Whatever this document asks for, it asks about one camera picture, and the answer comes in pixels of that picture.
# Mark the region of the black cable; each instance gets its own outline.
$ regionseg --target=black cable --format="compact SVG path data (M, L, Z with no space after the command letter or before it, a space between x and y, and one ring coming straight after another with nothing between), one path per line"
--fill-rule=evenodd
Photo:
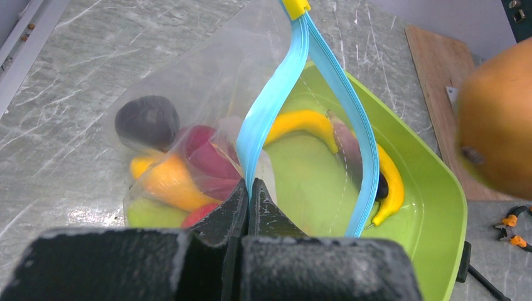
M510 298L505 296L500 290L498 290L493 284L491 284L490 281L488 281L482 274L480 274L479 271L477 271L474 267L469 265L469 268L467 271L471 274L471 276L475 277L480 284L482 284L483 287L485 287L493 297L495 297L497 300L500 301L511 301Z

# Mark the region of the blue zipper seal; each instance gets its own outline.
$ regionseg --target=blue zipper seal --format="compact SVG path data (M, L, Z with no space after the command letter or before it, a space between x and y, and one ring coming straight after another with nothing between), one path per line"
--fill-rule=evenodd
M283 0L279 0L290 18ZM290 49L247 113L237 138L237 154L248 191L252 191L258 157L285 100L298 81L310 55L314 64L345 110L362 155L363 180L345 236L360 237L377 193L379 158L375 135L358 95L310 15L290 21Z

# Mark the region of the plastic bag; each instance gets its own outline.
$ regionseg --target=plastic bag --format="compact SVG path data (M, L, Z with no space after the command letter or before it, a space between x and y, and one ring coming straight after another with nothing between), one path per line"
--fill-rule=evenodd
M244 176L236 150L242 123L290 35L279 2L254 0L113 103L106 128L134 180L124 198L128 225L189 227L228 198ZM343 236L363 181L356 133L310 60L280 101L254 176L307 234Z

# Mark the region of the green tray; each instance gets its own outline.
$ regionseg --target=green tray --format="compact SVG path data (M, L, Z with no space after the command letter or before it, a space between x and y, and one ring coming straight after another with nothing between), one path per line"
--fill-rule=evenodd
M362 237L387 238L401 244L412 260L424 299L448 300L466 235L464 192L419 136L360 82L349 74L348 78L368 114L377 142L393 159L405 186L401 210L379 227L364 231ZM281 112L311 109L324 113L325 107L350 124L310 62ZM324 143L311 135L289 135L271 143L265 151L274 167L279 208L308 235L343 236L355 202L335 203L331 200L338 199L338 195L331 191L346 187L343 200L356 200L358 191L353 185L345 185L345 170ZM303 177L309 184L298 181Z

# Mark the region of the cutting board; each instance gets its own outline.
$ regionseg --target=cutting board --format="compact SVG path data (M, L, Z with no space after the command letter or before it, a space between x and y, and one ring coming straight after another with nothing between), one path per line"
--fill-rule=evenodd
M469 48L461 41L415 26L408 26L405 32L442 159L462 184L465 197L468 201L513 200L475 181L454 151L456 121L445 87L460 88L475 70Z

